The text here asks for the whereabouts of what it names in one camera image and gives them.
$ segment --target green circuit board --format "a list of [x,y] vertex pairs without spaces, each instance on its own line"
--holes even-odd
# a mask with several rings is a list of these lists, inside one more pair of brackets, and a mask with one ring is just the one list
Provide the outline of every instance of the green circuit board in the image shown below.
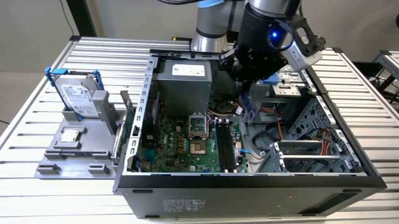
[[[230,125],[232,141],[240,141],[239,127]],[[242,157],[238,172],[247,172],[247,161]],[[202,172],[219,173],[219,154],[215,123],[210,122],[210,136],[206,140],[188,139],[188,121],[164,119],[160,138],[155,149],[155,162],[142,166],[143,172]]]

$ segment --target blue drive bracket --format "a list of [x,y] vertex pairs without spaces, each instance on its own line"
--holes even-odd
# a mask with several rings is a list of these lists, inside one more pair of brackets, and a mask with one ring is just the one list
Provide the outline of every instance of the blue drive bracket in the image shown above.
[[278,84],[281,82],[279,75],[275,73],[267,79],[261,79],[259,82],[262,84]]
[[[44,75],[46,75],[46,77],[48,78],[50,84],[51,84],[52,87],[55,87],[55,89],[56,89],[56,91],[58,91],[58,95],[59,95],[60,98],[62,98],[62,101],[63,101],[64,106],[66,106],[66,110],[70,111],[70,108],[68,108],[68,106],[67,106],[67,103],[66,103],[66,101],[64,101],[64,98],[63,98],[63,96],[62,96],[62,93],[60,93],[60,91],[59,91],[59,89],[58,89],[56,82],[55,82],[55,80],[54,80],[54,78],[52,78],[51,67],[47,67],[47,68],[44,69],[44,72],[46,72]],[[62,72],[62,71],[60,71],[60,69],[55,69],[55,72],[56,72],[56,73],[54,73],[54,74],[60,75],[60,72]]]
[[[90,74],[92,74],[92,75],[95,76],[96,85],[98,85],[99,90],[104,90],[104,84],[103,84],[103,80],[102,80],[102,74],[100,74],[100,72],[99,72],[98,69],[96,69],[94,72],[78,72],[78,71],[71,71],[71,72],[70,72],[68,69],[54,69],[54,70],[51,71],[51,67],[47,67],[47,68],[44,69],[44,72],[46,72],[46,77],[48,78],[48,81],[50,81],[50,83],[51,83],[51,86],[54,86],[55,89],[56,89],[56,91],[58,91],[58,94],[59,94],[59,96],[60,96],[60,98],[62,98],[62,101],[63,101],[63,103],[64,103],[64,106],[66,106],[66,110],[67,110],[67,111],[71,111],[71,110],[70,110],[70,108],[68,108],[68,106],[67,106],[67,103],[66,103],[66,101],[64,101],[64,98],[63,98],[63,96],[62,96],[62,93],[60,93],[60,91],[59,91],[59,89],[58,89],[58,85],[56,85],[56,82],[55,82],[55,80],[54,80],[54,75],[60,76],[60,75],[90,75]],[[78,119],[79,119],[79,120],[83,119],[83,116],[82,116],[80,114],[78,114]]]

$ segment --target metal rail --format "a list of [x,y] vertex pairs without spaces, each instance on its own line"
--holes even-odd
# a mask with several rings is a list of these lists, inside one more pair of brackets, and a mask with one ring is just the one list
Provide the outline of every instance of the metal rail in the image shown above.
[[[136,103],[150,49],[188,50],[190,46],[188,42],[83,37],[80,41],[68,43],[52,67],[82,71],[99,69],[104,87],[110,91],[110,101],[116,104],[118,109],[124,109],[119,91],[128,90]],[[327,49],[314,70],[389,188],[326,218],[187,219],[163,222],[399,222],[398,113],[345,54]],[[0,137],[0,217],[10,216],[15,222],[131,222],[135,216],[123,197],[112,195],[112,180],[43,181],[34,177],[44,150],[63,120],[62,109],[63,103],[56,91],[43,79]]]

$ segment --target gray cylinder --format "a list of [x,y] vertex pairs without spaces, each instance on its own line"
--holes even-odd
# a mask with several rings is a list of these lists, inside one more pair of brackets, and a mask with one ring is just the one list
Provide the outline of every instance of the gray cylinder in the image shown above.
[[253,9],[270,17],[286,17],[290,0],[250,0]]

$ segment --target white wall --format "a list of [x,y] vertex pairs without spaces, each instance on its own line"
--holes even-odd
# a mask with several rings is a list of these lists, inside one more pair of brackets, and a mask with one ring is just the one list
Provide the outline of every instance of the white wall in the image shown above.
[[0,71],[42,72],[54,63],[71,35],[59,0],[2,0]]
[[[192,37],[195,4],[171,6],[158,0],[90,0],[104,35],[115,38]],[[395,18],[399,0],[303,0],[314,32],[341,47],[353,60],[371,60],[381,49],[399,50]]]
[[303,0],[314,32],[351,60],[370,61],[381,49],[399,50],[399,0]]
[[158,0],[88,0],[88,5],[91,13],[96,7],[106,37],[171,40],[174,36],[195,34],[196,4],[172,6]]

